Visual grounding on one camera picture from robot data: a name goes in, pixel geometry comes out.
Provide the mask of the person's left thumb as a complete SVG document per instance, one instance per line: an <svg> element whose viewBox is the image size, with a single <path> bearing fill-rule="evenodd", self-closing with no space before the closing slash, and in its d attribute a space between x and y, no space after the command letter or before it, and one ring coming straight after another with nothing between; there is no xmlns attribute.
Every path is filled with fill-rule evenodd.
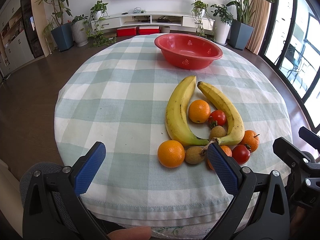
<svg viewBox="0 0 320 240"><path fill-rule="evenodd" d="M138 226L129 229L116 230L107 236L111 240L148 240L151 238L152 231L149 226Z"/></svg>

